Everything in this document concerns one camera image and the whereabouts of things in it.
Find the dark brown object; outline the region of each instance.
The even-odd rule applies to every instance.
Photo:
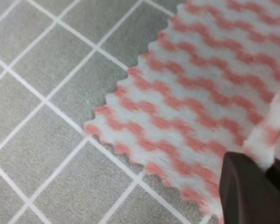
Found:
[[[225,224],[280,224],[280,161],[266,173],[246,155],[224,156],[220,198]]]

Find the textured fabric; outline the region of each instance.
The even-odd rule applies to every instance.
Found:
[[[252,154],[280,86],[280,0],[189,0],[138,62],[85,131],[222,217],[224,153]]]

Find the gray tile floor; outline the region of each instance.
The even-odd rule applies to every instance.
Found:
[[[0,224],[213,224],[81,126],[182,0],[0,0]]]

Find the zigzag pattern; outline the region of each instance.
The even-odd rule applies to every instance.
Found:
[[[235,0],[225,0],[227,2],[228,8],[237,11],[242,12],[243,10],[249,10],[251,12],[254,12],[264,23],[268,25],[279,25],[280,24],[280,16],[279,17],[272,17],[268,14],[266,9],[262,7],[260,4],[257,4],[256,2],[246,2],[246,3],[240,3]]]
[[[232,50],[235,52],[236,59],[238,59],[240,62],[245,64],[254,64],[254,63],[261,63],[263,65],[269,66],[271,70],[273,71],[273,75],[277,81],[280,82],[280,65],[276,62],[276,60],[272,57],[270,57],[267,54],[257,54],[252,55],[245,52],[243,46],[234,40],[222,40],[217,41],[214,38],[211,37],[211,33],[209,32],[209,29],[207,26],[201,24],[201,23],[193,23],[190,25],[183,24],[177,17],[171,19],[171,22],[174,25],[175,30],[180,32],[196,32],[200,34],[203,37],[203,41],[205,44],[207,44],[210,47],[213,48],[227,48],[229,50]],[[228,68],[228,64],[226,61],[214,57],[215,60],[211,61],[214,66],[218,67],[219,69],[225,70]],[[207,63],[203,58],[198,58],[197,60],[193,60],[193,63],[196,63],[197,65],[204,66],[209,63]]]
[[[225,0],[220,8],[219,1],[195,1],[179,8],[84,129],[222,218],[224,153],[246,152],[262,166],[280,140],[280,122],[272,122],[280,119],[280,0]]]
[[[216,25],[218,27],[220,27],[222,29],[226,29],[226,30],[241,29],[249,34],[249,39],[251,41],[254,41],[256,43],[269,41],[269,42],[275,43],[276,45],[280,46],[280,36],[278,36],[274,33],[270,33],[268,35],[262,34],[258,30],[256,30],[255,27],[251,23],[246,22],[246,21],[241,21],[241,20],[228,21],[222,16],[222,13],[217,8],[215,8],[214,6],[212,6],[210,4],[205,4],[203,6],[197,6],[197,5],[192,4],[191,1],[188,1],[187,5],[186,5],[186,10],[193,14],[199,14],[201,12],[210,13],[214,17],[214,19],[216,21]],[[183,24],[181,21],[179,21],[178,26],[179,26],[180,31],[183,31],[186,29],[191,30],[191,27],[189,27],[189,28],[185,27],[185,24]],[[202,30],[204,32],[206,32],[207,27],[202,28]]]

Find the pink and white cloth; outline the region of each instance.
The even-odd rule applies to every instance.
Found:
[[[84,129],[221,217],[224,153],[280,158],[280,0],[189,0],[148,48]]]

